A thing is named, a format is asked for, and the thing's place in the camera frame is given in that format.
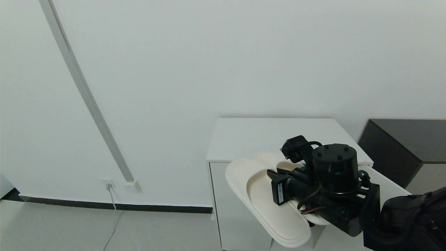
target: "white slipper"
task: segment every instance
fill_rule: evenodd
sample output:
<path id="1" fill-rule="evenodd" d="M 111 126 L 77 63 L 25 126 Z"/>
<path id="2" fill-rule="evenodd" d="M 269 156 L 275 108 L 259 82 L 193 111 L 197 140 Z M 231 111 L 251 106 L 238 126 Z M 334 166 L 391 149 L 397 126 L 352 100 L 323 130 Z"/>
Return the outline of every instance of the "white slipper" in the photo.
<path id="1" fill-rule="evenodd" d="M 227 167 L 226 180 L 276 242 L 288 248 L 299 247 L 309 240 L 310 226 L 293 204 L 274 203 L 268 169 L 276 167 L 253 159 L 236 159 Z"/>
<path id="2" fill-rule="evenodd" d="M 258 152 L 256 154 L 256 160 L 269 165 L 271 167 L 270 169 L 273 169 L 273 168 L 276 169 L 278 167 L 278 168 L 290 170 L 290 171 L 295 169 L 296 167 L 302 167 L 303 166 L 302 163 L 304 163 L 303 161 L 298 162 L 298 163 L 293 163 L 293 162 L 291 162 L 291 160 L 285 159 L 285 156 L 280 152 L 277 152 L 277 153 Z M 291 206 L 297 210 L 297 204 L 299 203 L 298 201 L 288 201 L 287 203 L 291 204 Z M 326 226 L 326 225 L 331 224 L 326 219 L 320 217 L 319 215 L 313 214 L 313 213 L 305 214 L 303 216 L 307 220 L 309 220 L 310 222 L 312 222 L 316 225 Z"/>

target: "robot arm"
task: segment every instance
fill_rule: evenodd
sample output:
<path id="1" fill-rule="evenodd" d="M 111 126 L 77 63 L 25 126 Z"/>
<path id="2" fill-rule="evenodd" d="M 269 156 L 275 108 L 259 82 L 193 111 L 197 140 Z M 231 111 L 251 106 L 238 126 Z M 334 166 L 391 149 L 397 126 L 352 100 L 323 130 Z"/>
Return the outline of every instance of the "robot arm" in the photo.
<path id="1" fill-rule="evenodd" d="M 277 205 L 299 201 L 298 209 L 305 206 L 302 214 L 315 213 L 350 236 L 364 232 L 364 245 L 376 251 L 446 250 L 446 187 L 391 198 L 380 210 L 380 186 L 358 170 L 352 147 L 323 146 L 297 136 L 281 151 L 286 159 L 303 160 L 305 166 L 268 170 Z"/>

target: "cabinet door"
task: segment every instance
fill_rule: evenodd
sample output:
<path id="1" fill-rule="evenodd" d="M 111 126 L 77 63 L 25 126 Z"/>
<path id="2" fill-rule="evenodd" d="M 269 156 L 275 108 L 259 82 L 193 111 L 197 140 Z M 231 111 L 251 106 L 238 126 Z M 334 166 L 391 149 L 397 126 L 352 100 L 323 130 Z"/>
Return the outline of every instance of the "cabinet door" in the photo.
<path id="1" fill-rule="evenodd" d="M 223 250 L 269 250 L 271 236 L 226 182 L 229 163 L 209 163 Z"/>

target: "wall socket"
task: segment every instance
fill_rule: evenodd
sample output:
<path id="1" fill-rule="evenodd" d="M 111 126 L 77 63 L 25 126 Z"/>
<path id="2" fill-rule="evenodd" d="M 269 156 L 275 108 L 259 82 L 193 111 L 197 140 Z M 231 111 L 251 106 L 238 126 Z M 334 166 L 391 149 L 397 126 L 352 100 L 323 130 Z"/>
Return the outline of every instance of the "wall socket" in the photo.
<path id="1" fill-rule="evenodd" d="M 100 178 L 102 185 L 104 185 L 105 189 L 107 189 L 107 184 L 111 184 L 111 188 L 115 188 L 115 183 L 111 179 L 108 178 Z"/>

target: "label sticker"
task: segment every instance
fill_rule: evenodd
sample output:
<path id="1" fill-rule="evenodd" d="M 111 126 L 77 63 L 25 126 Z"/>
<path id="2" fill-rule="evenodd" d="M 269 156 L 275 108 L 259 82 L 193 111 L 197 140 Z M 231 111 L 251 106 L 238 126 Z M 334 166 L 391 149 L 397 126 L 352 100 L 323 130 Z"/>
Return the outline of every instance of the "label sticker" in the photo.
<path id="1" fill-rule="evenodd" d="M 282 203 L 283 202 L 282 183 L 277 185 L 277 192 L 279 192 L 279 203 Z"/>

